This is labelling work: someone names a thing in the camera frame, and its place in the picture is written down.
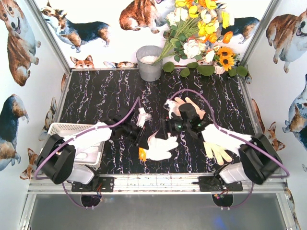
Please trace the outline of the white glove orange cuff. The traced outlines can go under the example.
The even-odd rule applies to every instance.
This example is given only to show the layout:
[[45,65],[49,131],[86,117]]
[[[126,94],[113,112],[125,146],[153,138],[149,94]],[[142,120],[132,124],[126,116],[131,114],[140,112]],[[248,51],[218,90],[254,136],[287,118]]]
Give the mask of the white glove orange cuff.
[[149,149],[139,148],[139,160],[145,162],[147,159],[153,161],[167,160],[172,157],[170,150],[178,147],[177,137],[167,134],[167,139],[157,137],[158,131],[148,137]]

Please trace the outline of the cream glove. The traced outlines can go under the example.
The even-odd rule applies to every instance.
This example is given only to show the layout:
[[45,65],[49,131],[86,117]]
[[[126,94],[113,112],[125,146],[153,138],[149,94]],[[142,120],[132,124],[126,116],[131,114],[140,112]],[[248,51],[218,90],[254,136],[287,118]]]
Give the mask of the cream glove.
[[226,148],[211,142],[203,143],[206,156],[210,159],[216,159],[218,165],[223,166],[225,162],[231,162],[233,158],[226,152]]
[[189,97],[185,97],[184,99],[180,97],[175,97],[174,102],[176,104],[175,115],[181,117],[180,111],[184,109],[187,111],[195,111],[195,113],[199,116],[200,119],[203,119],[206,112],[201,110],[200,107],[195,104]]

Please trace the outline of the blue dotted white glove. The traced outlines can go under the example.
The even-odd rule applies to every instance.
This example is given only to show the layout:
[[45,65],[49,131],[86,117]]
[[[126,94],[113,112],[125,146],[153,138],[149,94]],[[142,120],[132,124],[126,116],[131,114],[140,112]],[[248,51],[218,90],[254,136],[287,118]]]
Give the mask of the blue dotted white glove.
[[98,146],[89,147],[83,152],[80,152],[78,155],[76,155],[75,158],[80,161],[95,161],[98,155],[98,150]]

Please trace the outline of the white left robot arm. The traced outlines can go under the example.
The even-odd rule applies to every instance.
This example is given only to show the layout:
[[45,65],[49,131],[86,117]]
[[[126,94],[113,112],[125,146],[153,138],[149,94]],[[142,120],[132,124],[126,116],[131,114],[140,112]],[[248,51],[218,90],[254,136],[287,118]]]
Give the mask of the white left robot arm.
[[34,176],[42,172],[54,184],[65,181],[89,184],[95,176],[88,167],[89,159],[100,154],[99,145],[102,142],[123,136],[134,145],[148,150],[144,133],[145,122],[151,119],[151,115],[139,112],[136,123],[132,123],[131,118],[131,115],[116,115],[73,135],[50,136],[36,160]]

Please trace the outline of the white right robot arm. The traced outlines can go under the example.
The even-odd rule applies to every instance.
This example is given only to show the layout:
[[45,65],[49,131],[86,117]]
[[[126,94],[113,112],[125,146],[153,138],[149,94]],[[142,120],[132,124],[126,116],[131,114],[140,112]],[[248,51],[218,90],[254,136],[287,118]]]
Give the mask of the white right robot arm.
[[191,103],[179,104],[167,100],[164,108],[168,116],[161,119],[157,138],[166,140],[180,132],[203,141],[205,152],[217,148],[231,151],[240,158],[239,163],[222,168],[219,176],[227,183],[250,180],[261,185],[272,177],[282,162],[265,135],[239,134],[216,125],[208,114],[200,116]]

